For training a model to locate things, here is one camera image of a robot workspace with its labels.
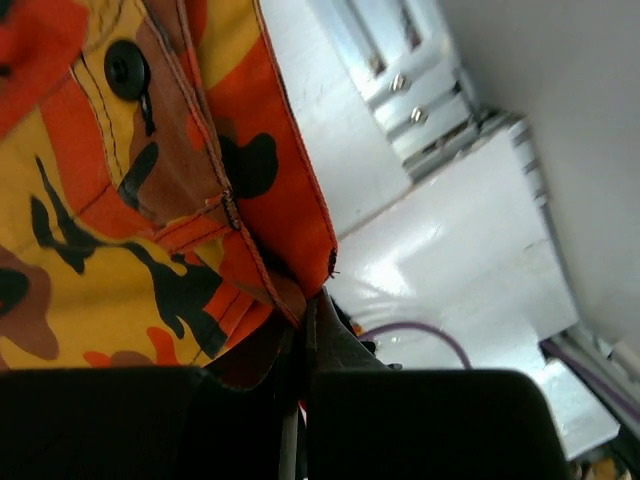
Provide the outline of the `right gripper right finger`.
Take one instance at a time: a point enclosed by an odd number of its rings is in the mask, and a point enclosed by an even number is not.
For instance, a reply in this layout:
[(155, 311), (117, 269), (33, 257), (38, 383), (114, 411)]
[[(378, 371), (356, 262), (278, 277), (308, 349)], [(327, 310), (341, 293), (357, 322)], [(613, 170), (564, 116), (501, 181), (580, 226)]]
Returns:
[(547, 405), (505, 369), (394, 370), (340, 321), (327, 292), (308, 306), (312, 479), (569, 479)]

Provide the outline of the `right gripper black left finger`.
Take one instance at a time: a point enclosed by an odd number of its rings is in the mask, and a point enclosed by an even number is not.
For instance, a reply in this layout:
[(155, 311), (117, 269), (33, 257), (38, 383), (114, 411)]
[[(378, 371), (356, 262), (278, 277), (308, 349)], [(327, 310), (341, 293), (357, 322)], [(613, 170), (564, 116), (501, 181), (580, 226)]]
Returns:
[(297, 414), (279, 342), (265, 379), (232, 388), (197, 367), (1, 376), (5, 479), (291, 479)]

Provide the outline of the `orange camouflage trousers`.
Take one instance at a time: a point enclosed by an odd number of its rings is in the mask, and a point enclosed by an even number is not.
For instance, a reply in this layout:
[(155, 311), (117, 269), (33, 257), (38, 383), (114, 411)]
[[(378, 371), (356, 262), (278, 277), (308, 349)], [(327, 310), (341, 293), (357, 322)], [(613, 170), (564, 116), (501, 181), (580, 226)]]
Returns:
[(1, 5), (1, 367), (249, 389), (337, 242), (255, 1)]

